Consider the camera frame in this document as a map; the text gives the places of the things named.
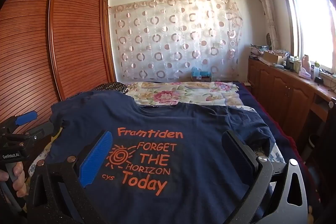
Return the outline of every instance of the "navy blue t-shirt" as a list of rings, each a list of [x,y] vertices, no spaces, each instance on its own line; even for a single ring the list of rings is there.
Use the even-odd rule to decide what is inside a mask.
[[[251,148],[274,138],[258,114],[227,106],[139,106],[116,91],[86,92],[52,106],[62,125],[47,163],[78,155],[101,130],[113,144],[85,192],[120,224],[223,223],[248,189],[221,145],[233,130]]]

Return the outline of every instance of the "wooden countertop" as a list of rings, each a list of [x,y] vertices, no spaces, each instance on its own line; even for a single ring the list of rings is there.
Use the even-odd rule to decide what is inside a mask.
[[[329,91],[330,88],[325,85],[317,84],[313,80],[307,80],[305,78],[299,77],[299,74],[296,72],[291,72],[289,70],[278,68],[274,69],[280,70],[282,73],[308,84],[311,88],[314,89],[315,93],[317,93],[320,97],[322,97],[326,101],[330,101],[332,97],[336,98],[336,93],[333,91]]]

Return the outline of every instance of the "metal screw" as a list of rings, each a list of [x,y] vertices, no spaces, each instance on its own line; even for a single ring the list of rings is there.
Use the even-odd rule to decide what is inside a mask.
[[[42,166],[42,165],[44,165],[44,160],[39,160],[39,161],[37,162],[37,166]]]
[[[76,160],[76,157],[75,156],[69,156],[68,158],[67,158],[67,161],[68,162],[74,162]]]
[[[258,160],[261,161],[261,162],[266,162],[267,158],[265,156],[259,156]]]
[[[289,162],[291,165],[294,165],[294,166],[297,165],[297,161],[295,159],[290,159]]]

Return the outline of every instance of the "window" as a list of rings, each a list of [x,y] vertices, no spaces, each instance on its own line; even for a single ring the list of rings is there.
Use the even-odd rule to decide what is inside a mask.
[[[290,15],[292,54],[336,71],[336,11],[329,0],[286,0]]]

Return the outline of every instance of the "orange sun graphic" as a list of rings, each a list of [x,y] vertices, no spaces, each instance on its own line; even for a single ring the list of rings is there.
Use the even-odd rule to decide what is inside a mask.
[[[129,148],[124,147],[123,145],[120,147],[119,145],[116,144],[114,146],[115,147],[112,148],[112,151],[109,152],[110,156],[106,158],[107,160],[109,160],[109,162],[105,166],[111,165],[111,169],[113,169],[113,165],[117,165],[118,168],[123,169],[123,167],[120,165],[123,164],[124,162],[131,164],[131,162],[128,159],[133,157],[132,154],[135,152],[135,150],[131,152],[129,152],[129,150],[132,148],[136,148],[136,145],[131,146]]]

